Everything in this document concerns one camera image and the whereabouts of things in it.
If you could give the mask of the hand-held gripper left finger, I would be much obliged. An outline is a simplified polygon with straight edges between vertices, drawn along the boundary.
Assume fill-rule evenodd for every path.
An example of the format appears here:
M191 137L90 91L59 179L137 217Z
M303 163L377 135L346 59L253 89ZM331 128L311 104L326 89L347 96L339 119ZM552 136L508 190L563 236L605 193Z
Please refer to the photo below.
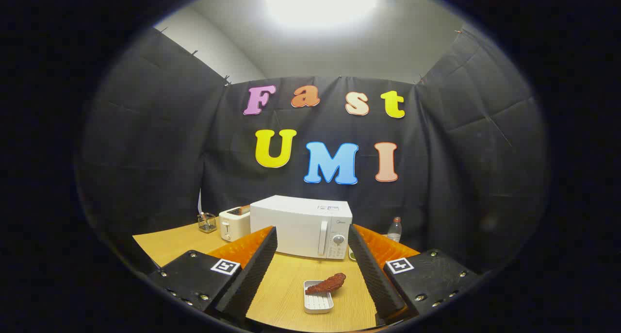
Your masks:
M209 253L186 251L147 277L186 306L244 321L277 247L268 226Z

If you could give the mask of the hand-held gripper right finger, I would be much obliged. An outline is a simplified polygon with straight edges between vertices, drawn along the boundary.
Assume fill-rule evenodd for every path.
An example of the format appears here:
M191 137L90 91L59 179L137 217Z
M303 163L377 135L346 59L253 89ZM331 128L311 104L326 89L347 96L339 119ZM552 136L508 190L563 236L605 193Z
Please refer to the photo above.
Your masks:
M439 249L419 252L352 224L348 245L386 324L431 315L472 290L480 275Z

